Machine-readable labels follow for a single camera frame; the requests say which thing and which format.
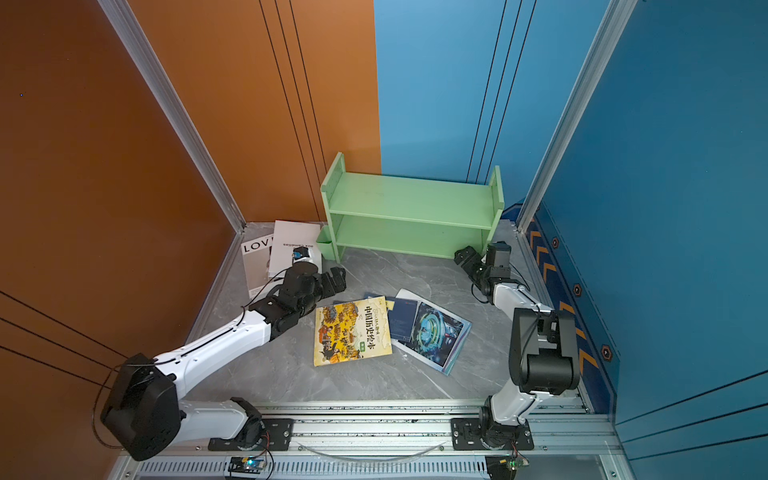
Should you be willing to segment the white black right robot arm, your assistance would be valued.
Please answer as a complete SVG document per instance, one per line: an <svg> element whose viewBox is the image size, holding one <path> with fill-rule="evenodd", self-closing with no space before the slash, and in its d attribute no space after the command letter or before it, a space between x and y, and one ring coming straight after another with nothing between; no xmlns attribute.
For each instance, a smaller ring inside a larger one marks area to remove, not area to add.
<svg viewBox="0 0 768 480"><path fill-rule="evenodd" d="M480 440L490 449L531 450L528 415L580 384L576 320L537 300L522 278L513 277L510 255L510 245L495 242L485 255L471 246L460 249L454 261L512 322L509 380L480 410Z"/></svg>

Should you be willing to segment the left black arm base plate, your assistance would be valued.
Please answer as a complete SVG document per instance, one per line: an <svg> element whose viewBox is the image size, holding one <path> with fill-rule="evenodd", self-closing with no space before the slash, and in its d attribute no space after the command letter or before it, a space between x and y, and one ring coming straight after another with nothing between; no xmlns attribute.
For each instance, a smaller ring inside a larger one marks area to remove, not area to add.
<svg viewBox="0 0 768 480"><path fill-rule="evenodd" d="M283 452L289 449L293 429L294 420L291 418L248 420L234 438L212 438L208 443L208 450Z"/></svg>

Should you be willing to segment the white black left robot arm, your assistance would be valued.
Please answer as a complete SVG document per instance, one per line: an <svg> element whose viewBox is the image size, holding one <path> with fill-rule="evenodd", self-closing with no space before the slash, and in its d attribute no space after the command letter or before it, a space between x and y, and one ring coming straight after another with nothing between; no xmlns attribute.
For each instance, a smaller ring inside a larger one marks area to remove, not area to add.
<svg viewBox="0 0 768 480"><path fill-rule="evenodd" d="M128 358L117 371L101 423L136 461L193 440L243 451L263 447L266 427L251 403L241 397L189 401L187 394L241 355L287 332L319 301L345 289L342 267L322 273L311 262L292 265L263 298L219 329L154 358Z"/></svg>

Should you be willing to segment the white book with brown pattern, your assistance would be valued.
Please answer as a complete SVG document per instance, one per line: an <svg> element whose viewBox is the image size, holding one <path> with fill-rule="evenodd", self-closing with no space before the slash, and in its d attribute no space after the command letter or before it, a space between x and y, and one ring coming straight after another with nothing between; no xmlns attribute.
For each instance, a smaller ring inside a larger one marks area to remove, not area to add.
<svg viewBox="0 0 768 480"><path fill-rule="evenodd" d="M316 223L276 221L269 262L270 277L292 265L291 255L295 247L306 245L319 249L317 238L320 232L321 226Z"/></svg>

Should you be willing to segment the white LOVER book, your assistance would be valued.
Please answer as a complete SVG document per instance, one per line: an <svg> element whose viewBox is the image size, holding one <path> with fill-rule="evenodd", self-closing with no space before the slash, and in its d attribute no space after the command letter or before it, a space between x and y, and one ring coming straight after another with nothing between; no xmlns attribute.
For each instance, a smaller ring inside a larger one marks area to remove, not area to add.
<svg viewBox="0 0 768 480"><path fill-rule="evenodd" d="M241 244L246 285L250 297L267 284L273 235L265 235Z"/></svg>

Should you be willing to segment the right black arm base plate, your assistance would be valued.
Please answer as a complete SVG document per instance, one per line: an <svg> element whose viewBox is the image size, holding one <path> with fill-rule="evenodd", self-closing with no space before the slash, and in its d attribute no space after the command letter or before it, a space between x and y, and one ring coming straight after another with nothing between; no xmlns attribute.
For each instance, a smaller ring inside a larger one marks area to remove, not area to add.
<svg viewBox="0 0 768 480"><path fill-rule="evenodd" d="M528 424L507 426L481 421L479 418L464 417L452 418L450 428L453 448L457 451L532 451L535 448Z"/></svg>

